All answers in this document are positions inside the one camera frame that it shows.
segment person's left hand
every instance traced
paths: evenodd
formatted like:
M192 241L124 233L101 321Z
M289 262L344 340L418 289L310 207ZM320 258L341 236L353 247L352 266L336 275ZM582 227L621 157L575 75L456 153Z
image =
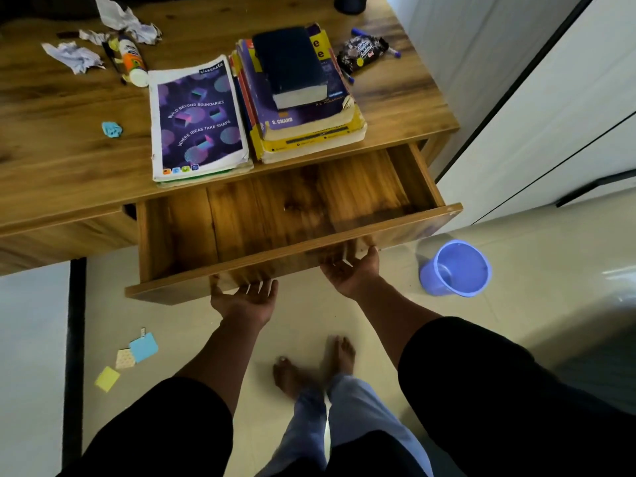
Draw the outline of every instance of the person's left hand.
M235 294L223 294L218 286L212 288L210 304L222 318L245 318L250 322L264 326L272 317L278 280L241 286Z

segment sticky note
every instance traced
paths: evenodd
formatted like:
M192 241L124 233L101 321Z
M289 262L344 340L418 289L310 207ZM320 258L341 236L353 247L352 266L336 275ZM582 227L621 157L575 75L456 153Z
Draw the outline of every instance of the sticky note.
M131 352L137 363L154 355L158 351L159 346L157 346L152 333L147 333L145 337L138 338L131 342Z
M124 368L131 368L135 366L135 357L132 355L131 349L126 348L117 352L117 360L115 361L115 368L118 370Z
M95 380L95 385L101 388L104 392L107 392L120 377L118 371L115 371L111 367L107 366L104 370L99 374L99 377Z
M102 122L102 130L110 138L119 137L123 132L119 124L115 122Z

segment light blue pants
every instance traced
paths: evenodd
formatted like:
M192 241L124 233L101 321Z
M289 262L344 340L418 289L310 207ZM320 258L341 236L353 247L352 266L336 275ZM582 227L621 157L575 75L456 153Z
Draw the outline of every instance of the light blue pants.
M380 401L369 384L340 373L331 381L327 396L331 401L329 427L332 448L369 432L383 430L415 457L426 475L433 477L431 462L422 445ZM326 423L327 408L322 393L316 389L303 390L294 404L294 416L282 436L281 444L256 477L276 475L301 457L311 458L325 470Z

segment black sleeve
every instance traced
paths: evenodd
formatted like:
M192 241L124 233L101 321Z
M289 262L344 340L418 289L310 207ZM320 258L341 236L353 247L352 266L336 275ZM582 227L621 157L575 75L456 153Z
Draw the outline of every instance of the black sleeve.
M461 318L424 325L397 370L430 437L468 476L632 467L636 417L562 384L522 346Z
M232 414L216 392L190 378L168 378L105 425L60 475L221 477L232 437Z

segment hand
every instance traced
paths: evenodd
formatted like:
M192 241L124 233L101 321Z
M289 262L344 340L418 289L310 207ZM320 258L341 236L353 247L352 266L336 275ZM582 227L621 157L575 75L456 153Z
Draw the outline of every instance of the hand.
M362 259L353 257L334 264L321 264L320 269L334 288L344 296L356 299L368 282L380 277L380 255L375 246L371 246Z
M272 317L278 281L265 280L260 283L241 286L235 294L223 294L218 286L212 287L210 304L222 318L244 318L263 327Z

